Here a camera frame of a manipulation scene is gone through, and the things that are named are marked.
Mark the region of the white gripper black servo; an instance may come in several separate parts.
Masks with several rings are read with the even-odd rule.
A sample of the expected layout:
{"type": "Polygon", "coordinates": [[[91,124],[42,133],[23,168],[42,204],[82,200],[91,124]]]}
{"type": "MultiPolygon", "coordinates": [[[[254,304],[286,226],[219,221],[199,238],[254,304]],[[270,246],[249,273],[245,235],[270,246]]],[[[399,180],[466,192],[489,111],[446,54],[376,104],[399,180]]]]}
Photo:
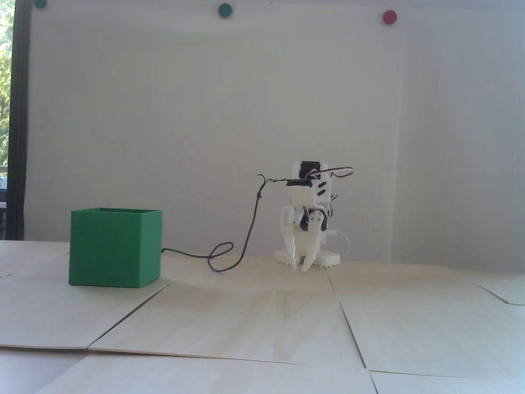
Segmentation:
{"type": "Polygon", "coordinates": [[[287,254],[287,264],[297,269],[302,263],[302,272],[314,264],[326,234],[326,212],[307,206],[286,205],[281,211],[281,234],[287,254]],[[301,235],[304,234],[304,249],[301,235]]]}

